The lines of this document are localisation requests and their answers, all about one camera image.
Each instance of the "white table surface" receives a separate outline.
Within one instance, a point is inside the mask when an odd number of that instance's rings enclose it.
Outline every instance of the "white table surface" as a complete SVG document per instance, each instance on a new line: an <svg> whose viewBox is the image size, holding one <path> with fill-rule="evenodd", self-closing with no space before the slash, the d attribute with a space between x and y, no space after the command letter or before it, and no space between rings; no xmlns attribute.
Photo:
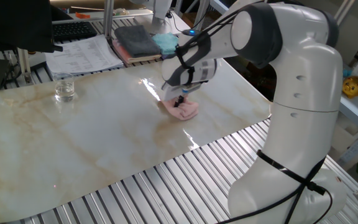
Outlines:
<svg viewBox="0 0 358 224"><path fill-rule="evenodd" d="M161 63L79 78L57 103L54 83L0 91L0 222L55 208L231 134L269 102L225 61L190 95L200 112L172 118L158 102Z"/></svg>

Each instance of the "glass cup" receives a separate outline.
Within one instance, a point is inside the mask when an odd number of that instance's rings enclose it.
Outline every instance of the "glass cup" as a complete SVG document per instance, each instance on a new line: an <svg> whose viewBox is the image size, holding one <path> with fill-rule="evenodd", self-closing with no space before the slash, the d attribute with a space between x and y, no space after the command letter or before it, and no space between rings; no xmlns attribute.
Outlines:
<svg viewBox="0 0 358 224"><path fill-rule="evenodd" d="M74 75L68 72L57 73L53 76L55 98L60 102L70 102L74 99Z"/></svg>

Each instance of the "blue sponge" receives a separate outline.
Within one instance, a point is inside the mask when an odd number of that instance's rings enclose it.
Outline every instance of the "blue sponge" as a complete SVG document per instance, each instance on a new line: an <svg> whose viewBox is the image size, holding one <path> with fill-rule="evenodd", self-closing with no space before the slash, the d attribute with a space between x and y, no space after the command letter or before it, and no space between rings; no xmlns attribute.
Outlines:
<svg viewBox="0 0 358 224"><path fill-rule="evenodd" d="M178 37L175 37L172 33L156 34L152 39L160 47L162 55L175 53L176 46L178 45Z"/></svg>

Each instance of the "yellow object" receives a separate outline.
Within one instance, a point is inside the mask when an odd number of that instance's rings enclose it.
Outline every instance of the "yellow object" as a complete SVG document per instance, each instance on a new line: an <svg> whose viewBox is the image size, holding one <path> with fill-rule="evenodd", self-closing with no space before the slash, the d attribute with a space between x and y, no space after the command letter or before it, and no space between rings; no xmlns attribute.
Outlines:
<svg viewBox="0 0 358 224"><path fill-rule="evenodd" d="M343 81L342 91L350 99L358 96L358 76L347 77Z"/></svg>

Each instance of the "pink cloth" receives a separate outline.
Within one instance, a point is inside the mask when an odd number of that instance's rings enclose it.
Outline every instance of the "pink cloth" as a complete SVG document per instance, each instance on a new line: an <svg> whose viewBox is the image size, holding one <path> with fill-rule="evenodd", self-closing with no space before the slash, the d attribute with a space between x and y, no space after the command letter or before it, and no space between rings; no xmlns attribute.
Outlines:
<svg viewBox="0 0 358 224"><path fill-rule="evenodd" d="M179 104L178 107L174 107L176 101L178 101L178 97L172 100L161 102L162 104L164 104L168 112L172 114L172 116L182 121L191 119L198 114L198 103L188 101L187 95L185 96L183 103Z"/></svg>

